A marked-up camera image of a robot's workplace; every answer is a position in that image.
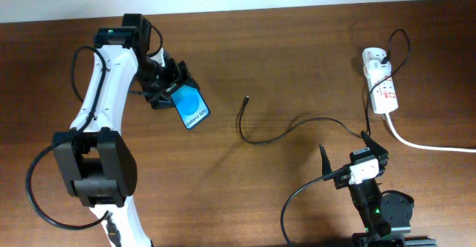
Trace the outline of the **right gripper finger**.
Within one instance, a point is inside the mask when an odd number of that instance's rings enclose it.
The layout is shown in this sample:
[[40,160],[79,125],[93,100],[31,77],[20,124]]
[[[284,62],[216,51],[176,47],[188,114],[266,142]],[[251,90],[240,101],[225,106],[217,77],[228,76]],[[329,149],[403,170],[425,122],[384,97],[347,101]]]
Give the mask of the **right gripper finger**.
[[371,153],[377,158],[380,165],[387,165],[388,151],[380,144],[376,143],[365,131],[361,131],[361,136],[370,149]]
[[332,172],[331,164],[327,155],[327,152],[322,144],[319,145],[321,154],[321,169],[322,176],[328,176]]

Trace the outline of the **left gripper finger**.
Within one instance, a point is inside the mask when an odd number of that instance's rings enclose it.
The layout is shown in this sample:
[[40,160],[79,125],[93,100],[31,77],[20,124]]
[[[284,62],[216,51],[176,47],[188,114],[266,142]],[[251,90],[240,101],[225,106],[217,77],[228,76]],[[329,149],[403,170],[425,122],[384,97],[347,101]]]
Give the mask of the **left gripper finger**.
[[168,109],[175,106],[170,94],[165,89],[147,92],[147,102],[152,109]]
[[192,77],[185,61],[181,61],[178,63],[180,72],[181,72],[181,79],[180,79],[180,85],[181,86],[189,86],[194,89],[200,90],[199,84],[195,81],[195,79]]

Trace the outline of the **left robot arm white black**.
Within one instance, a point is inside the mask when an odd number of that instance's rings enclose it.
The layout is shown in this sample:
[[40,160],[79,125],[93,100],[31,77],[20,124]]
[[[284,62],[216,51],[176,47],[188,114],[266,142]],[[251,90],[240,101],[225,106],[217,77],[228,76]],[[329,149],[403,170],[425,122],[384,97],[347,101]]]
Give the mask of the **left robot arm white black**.
[[149,50],[155,28],[141,14],[126,14],[116,28],[94,36],[94,69],[86,96],[67,132],[54,134],[54,157],[68,193],[99,218],[111,246],[152,246],[133,193],[138,168],[121,136],[129,88],[153,109],[174,108],[191,130],[210,115],[185,62],[163,48]]

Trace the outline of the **blue Galaxy smartphone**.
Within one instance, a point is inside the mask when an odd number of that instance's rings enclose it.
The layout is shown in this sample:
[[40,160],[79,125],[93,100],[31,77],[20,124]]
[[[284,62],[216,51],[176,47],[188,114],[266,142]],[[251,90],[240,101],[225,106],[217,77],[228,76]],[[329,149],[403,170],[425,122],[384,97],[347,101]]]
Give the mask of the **blue Galaxy smartphone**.
[[188,130],[193,129],[211,114],[200,91],[196,88],[183,85],[172,93],[171,98],[185,128]]

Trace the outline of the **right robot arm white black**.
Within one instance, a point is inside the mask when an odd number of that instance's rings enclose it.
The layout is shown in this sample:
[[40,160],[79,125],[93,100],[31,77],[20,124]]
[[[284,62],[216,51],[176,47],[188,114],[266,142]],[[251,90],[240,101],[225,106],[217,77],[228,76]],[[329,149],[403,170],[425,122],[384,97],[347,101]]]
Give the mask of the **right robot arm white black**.
[[414,198],[397,190],[382,191],[376,179],[383,175],[388,151],[365,132],[361,134],[365,148],[350,153],[350,163],[333,170],[324,147],[320,147],[322,179],[332,180],[337,190],[350,192],[353,206],[366,228],[351,237],[352,246],[435,246],[427,237],[407,238],[411,232]]

